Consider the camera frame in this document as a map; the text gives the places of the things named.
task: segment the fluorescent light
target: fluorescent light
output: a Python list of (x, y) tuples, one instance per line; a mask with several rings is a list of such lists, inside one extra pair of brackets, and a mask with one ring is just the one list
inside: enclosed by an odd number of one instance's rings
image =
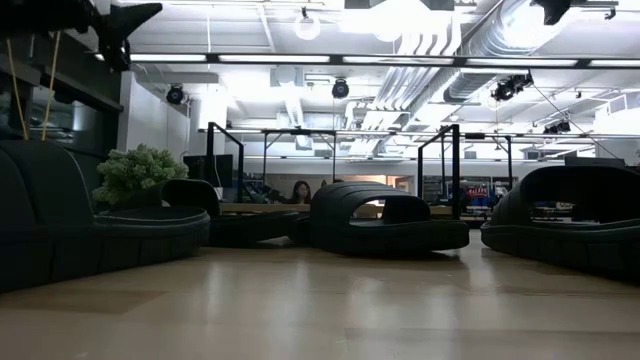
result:
[(492, 59), (482, 59), (482, 58), (471, 58), (468, 59), (465, 65), (469, 66), (516, 66), (522, 68), (528, 67), (554, 67), (554, 66), (575, 66), (578, 60), (573, 59), (500, 59), (500, 58), (492, 58)]
[(640, 67), (640, 60), (592, 60), (590, 67)]
[(444, 66), (453, 64), (453, 58), (419, 57), (419, 56), (343, 56), (345, 64), (371, 65), (434, 65)]
[(391, 135), (392, 131), (336, 131), (338, 135)]
[(286, 158), (292, 160), (325, 160), (322, 156), (286, 156)]
[(529, 70), (526, 69), (504, 69), (504, 68), (462, 68), (460, 72), (463, 74), (508, 74), (508, 75), (527, 75)]
[(262, 130), (250, 130), (250, 129), (229, 129), (226, 130), (229, 134), (260, 134)]
[(329, 63), (325, 55), (219, 55), (224, 63)]
[(436, 136), (438, 135), (438, 133), (421, 133), (421, 132), (399, 132), (396, 135), (403, 135), (403, 136)]
[[(246, 155), (244, 157), (245, 159), (259, 159), (262, 160), (264, 159), (264, 156), (262, 155)], [(282, 157), (280, 156), (267, 156), (267, 159), (281, 159)]]
[[(95, 54), (96, 59), (104, 61), (102, 54)], [(131, 62), (206, 62), (203, 54), (131, 54)]]

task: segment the woman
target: woman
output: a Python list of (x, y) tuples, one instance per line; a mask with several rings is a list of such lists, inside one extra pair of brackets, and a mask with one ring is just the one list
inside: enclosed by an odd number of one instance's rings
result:
[(287, 202), (289, 204), (311, 204), (311, 188), (306, 181), (298, 181), (293, 186), (293, 194)]

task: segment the ceiling beam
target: ceiling beam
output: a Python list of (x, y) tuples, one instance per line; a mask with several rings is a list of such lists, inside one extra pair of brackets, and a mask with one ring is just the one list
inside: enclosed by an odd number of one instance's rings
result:
[(230, 65), (333, 65), (443, 67), (458, 69), (640, 70), (638, 58), (475, 57), (265, 53), (172, 53), (131, 55), (133, 63)]

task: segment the computer monitor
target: computer monitor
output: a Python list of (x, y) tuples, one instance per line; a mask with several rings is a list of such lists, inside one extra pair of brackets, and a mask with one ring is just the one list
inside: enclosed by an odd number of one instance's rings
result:
[(233, 187), (233, 155), (214, 155), (210, 164), (211, 179), (207, 179), (206, 156), (185, 156), (189, 179), (208, 181), (213, 187)]

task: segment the light fixture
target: light fixture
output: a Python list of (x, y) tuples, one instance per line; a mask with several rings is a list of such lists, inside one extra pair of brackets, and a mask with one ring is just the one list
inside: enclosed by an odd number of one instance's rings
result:
[(302, 40), (313, 40), (320, 35), (320, 19), (314, 14), (308, 14), (307, 8), (303, 7), (293, 22), (293, 31)]
[(218, 60), (222, 63), (305, 63), (326, 64), (329, 56), (325, 55), (220, 55)]
[[(104, 61), (102, 54), (95, 54), (96, 59)], [(206, 62), (207, 56), (204, 54), (131, 54), (131, 62), (134, 63), (154, 63), (154, 62)]]
[(589, 67), (640, 67), (640, 60), (592, 60)]
[(453, 58), (420, 57), (420, 56), (343, 56), (345, 64), (360, 65), (433, 65), (446, 66), (453, 64)]
[(563, 121), (560, 124), (558, 124), (558, 130), (560, 132), (571, 132), (571, 125), (569, 124), (568, 121)]
[(470, 58), (465, 65), (468, 66), (495, 66), (495, 67), (520, 67), (527, 69), (530, 67), (557, 67), (557, 66), (575, 66), (578, 60), (574, 59), (530, 59), (530, 58)]
[(347, 85), (347, 80), (336, 79), (336, 83), (333, 85), (333, 89), (331, 89), (331, 95), (333, 95), (334, 99), (344, 99), (349, 96), (349, 85)]
[(531, 74), (509, 76), (508, 79), (498, 82), (498, 87), (491, 93), (491, 97), (496, 101), (508, 101), (531, 85), (533, 85)]
[(527, 69), (501, 69), (501, 68), (461, 68), (463, 74), (507, 74), (507, 75), (526, 75), (529, 73)]
[(336, 131), (337, 135), (392, 135), (393, 131)]
[(267, 159), (282, 159), (281, 156), (270, 156), (270, 155), (267, 155), (266, 157), (263, 156), (263, 155), (245, 155), (244, 158), (245, 159), (260, 159), (260, 160), (262, 160), (264, 158), (267, 158)]
[(173, 105), (182, 105), (189, 97), (185, 94), (184, 90), (182, 90), (182, 84), (171, 84), (171, 89), (167, 92), (167, 102)]
[[(207, 129), (205, 128), (201, 128), (198, 130), (202, 132), (207, 131)], [(228, 132), (229, 134), (261, 134), (262, 133), (262, 130), (257, 130), (257, 129), (225, 129), (225, 131)], [(222, 133), (222, 131), (218, 129), (213, 130), (213, 132)]]
[(571, 5), (586, 3), (587, 0), (533, 0), (533, 2), (544, 9), (544, 24), (555, 25), (569, 11)]

